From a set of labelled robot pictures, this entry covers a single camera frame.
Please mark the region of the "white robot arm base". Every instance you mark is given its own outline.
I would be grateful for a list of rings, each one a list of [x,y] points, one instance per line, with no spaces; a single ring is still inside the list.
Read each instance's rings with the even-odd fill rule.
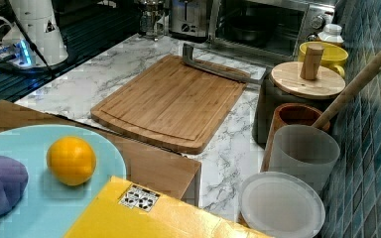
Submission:
[[[9,0],[20,27],[14,25],[3,44],[15,48],[12,64],[22,68],[53,66],[68,58],[52,0]]]

